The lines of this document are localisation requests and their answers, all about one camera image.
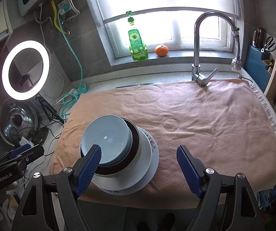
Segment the ring light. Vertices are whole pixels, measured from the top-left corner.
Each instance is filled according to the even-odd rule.
[[[29,91],[20,93],[13,89],[13,87],[9,82],[8,76],[9,76],[9,67],[14,57],[24,49],[35,49],[40,53],[43,59],[43,72],[36,85],[34,85]],[[49,56],[45,47],[37,41],[24,41],[19,43],[17,46],[15,46],[9,52],[8,56],[5,59],[3,69],[2,69],[3,87],[10,97],[20,101],[27,100],[35,96],[42,89],[48,77],[48,72],[49,72]]]

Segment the peach towel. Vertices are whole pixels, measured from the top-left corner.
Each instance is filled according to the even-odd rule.
[[[196,207],[199,199],[190,192],[176,160],[181,144],[220,174],[244,173],[254,192],[276,183],[274,131],[255,92],[239,79],[211,80],[203,88],[188,81],[82,95],[55,146],[51,174],[74,165],[86,127],[109,114],[131,120],[154,137],[157,172],[134,194],[110,195],[91,183],[80,200],[135,208]]]

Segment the scissors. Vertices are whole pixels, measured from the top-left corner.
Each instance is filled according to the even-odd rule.
[[[274,38],[269,36],[264,44],[264,48],[261,49],[261,52],[264,53],[266,51],[273,52],[276,49],[276,42],[273,41]]]

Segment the bottle label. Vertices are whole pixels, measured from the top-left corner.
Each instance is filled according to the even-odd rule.
[[[129,41],[131,42],[131,50],[135,58],[145,56],[142,39],[137,29],[128,31]]]

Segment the green bottle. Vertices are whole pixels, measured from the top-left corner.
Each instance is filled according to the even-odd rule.
[[[128,22],[131,26],[131,30],[128,31],[130,41],[128,47],[131,52],[131,57],[134,61],[145,60],[148,58],[147,46],[143,43],[139,30],[134,26],[134,18],[131,17],[131,11],[127,11],[126,14],[129,16]]]

